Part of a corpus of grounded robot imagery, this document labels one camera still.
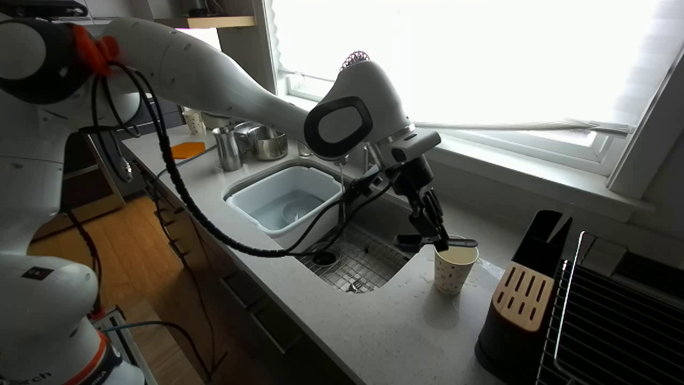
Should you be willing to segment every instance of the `metal dish rack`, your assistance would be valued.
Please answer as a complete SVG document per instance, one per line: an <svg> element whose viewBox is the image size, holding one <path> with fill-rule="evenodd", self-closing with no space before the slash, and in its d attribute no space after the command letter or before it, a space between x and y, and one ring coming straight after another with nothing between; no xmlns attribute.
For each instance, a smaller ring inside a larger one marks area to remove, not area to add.
<svg viewBox="0 0 684 385"><path fill-rule="evenodd" d="M576 263L560 273L537 383L684 383L684 309Z"/></svg>

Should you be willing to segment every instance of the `stainless steel sink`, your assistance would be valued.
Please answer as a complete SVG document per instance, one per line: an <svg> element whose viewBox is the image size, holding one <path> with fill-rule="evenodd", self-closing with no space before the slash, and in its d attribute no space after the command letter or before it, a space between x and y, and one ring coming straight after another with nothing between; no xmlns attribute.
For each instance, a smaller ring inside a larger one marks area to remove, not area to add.
<svg viewBox="0 0 684 385"><path fill-rule="evenodd" d="M392 234L410 233L408 209L392 197L364 208L341 234L324 249L329 237L296 257L307 269L346 292L367 292L388 283L410 259L392 246Z"/></svg>

